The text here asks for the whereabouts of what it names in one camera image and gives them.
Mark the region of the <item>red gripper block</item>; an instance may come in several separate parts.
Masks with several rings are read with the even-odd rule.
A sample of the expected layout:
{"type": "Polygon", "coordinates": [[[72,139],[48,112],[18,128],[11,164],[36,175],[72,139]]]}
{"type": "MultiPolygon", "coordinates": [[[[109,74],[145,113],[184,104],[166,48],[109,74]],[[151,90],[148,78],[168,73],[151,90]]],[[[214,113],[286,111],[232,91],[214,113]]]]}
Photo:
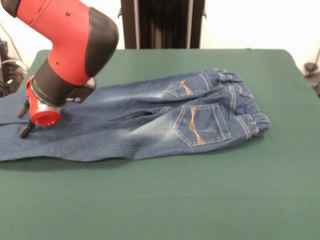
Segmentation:
{"type": "Polygon", "coordinates": [[[27,138],[36,125],[51,126],[61,120],[61,108],[44,103],[33,92],[31,83],[34,77],[34,75],[30,76],[26,82],[26,96],[28,100],[26,100],[16,115],[18,118],[22,118],[29,112],[30,116],[30,121],[18,134],[21,139],[27,138]]]}

